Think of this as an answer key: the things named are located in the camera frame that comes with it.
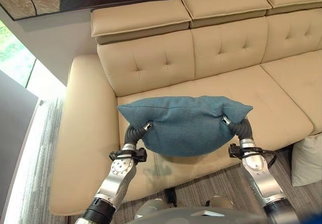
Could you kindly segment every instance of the teal cushion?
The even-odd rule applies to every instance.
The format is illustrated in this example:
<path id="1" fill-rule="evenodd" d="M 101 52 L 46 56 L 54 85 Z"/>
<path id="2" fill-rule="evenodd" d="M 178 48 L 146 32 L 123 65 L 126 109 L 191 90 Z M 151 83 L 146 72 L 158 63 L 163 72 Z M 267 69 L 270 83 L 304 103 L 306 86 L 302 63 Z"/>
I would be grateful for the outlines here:
<path id="1" fill-rule="evenodd" d="M 198 156 L 232 139 L 221 122 L 223 114 L 240 123 L 252 107 L 226 97 L 158 97 L 120 105 L 118 110 L 134 128 L 153 122 L 142 139 L 149 150 L 165 156 Z"/>

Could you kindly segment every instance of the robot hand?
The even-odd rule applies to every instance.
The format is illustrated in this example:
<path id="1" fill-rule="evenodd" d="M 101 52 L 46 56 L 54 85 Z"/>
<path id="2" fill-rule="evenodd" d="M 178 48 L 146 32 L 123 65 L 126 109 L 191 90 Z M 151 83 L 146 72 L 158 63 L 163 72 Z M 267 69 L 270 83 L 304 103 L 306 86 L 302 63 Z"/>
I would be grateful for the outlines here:
<path id="1" fill-rule="evenodd" d="M 282 188 L 269 172 L 276 160 L 273 151 L 256 147 L 250 122 L 244 119 L 241 123 L 232 123 L 226 116 L 222 122 L 239 138 L 239 145 L 231 144 L 229 156 L 242 161 L 241 168 L 248 180 L 257 201 L 264 209 L 270 223 L 299 224 L 298 217 L 286 198 Z M 272 154 L 273 159 L 267 164 L 264 154 Z"/>
<path id="2" fill-rule="evenodd" d="M 92 204 L 75 224 L 109 224 L 114 212 L 120 207 L 136 173 L 138 162 L 145 162 L 144 148 L 136 149 L 137 142 L 152 127 L 148 122 L 143 128 L 129 126 L 125 133 L 125 145 L 122 150 L 111 152 L 113 161 L 109 175 L 97 191 Z"/>

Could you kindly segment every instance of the sofa backrest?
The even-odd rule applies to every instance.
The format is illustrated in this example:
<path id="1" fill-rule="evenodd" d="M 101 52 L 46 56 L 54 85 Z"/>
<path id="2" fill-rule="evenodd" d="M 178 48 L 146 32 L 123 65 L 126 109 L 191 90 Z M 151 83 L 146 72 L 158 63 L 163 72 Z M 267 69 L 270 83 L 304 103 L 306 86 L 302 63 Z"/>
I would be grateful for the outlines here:
<path id="1" fill-rule="evenodd" d="M 264 17 L 192 29 L 195 78 L 259 64 L 267 41 Z"/>
<path id="2" fill-rule="evenodd" d="M 322 36 L 322 9 L 271 15 L 266 20 L 268 37 L 263 62 L 317 49 Z"/>
<path id="3" fill-rule="evenodd" d="M 190 30 L 98 45 L 117 97 L 191 81 L 195 76 Z"/>
<path id="4" fill-rule="evenodd" d="M 220 5 L 220 10 L 206 11 L 200 5 L 207 2 L 200 0 L 185 0 L 185 6 L 190 7 L 187 10 L 180 0 L 173 0 L 94 11 L 93 36 L 99 43 L 98 55 L 116 96 L 322 49 L 322 9 L 310 9 L 322 0 L 301 0 L 300 7 L 294 7 L 294 0 L 289 5 L 285 1 L 276 3 L 278 0 L 269 0 L 267 5 L 263 0 L 248 0 L 242 12 L 231 6 L 239 1 L 242 0 L 232 1 L 227 9 Z M 304 6 L 310 10 L 272 15 Z M 143 11 L 136 17 L 131 10 L 140 8 Z M 267 14 L 266 10 L 271 15 L 240 20 Z M 202 27 L 210 22 L 217 25 Z"/>

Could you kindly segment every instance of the window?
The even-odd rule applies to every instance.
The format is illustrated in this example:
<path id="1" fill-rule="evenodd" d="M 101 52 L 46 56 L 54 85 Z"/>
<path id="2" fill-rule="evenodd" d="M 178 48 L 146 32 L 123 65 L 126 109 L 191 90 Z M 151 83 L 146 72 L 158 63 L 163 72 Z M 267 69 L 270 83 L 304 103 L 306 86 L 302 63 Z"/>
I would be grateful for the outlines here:
<path id="1" fill-rule="evenodd" d="M 26 87 L 36 57 L 0 21 L 0 70 Z"/>

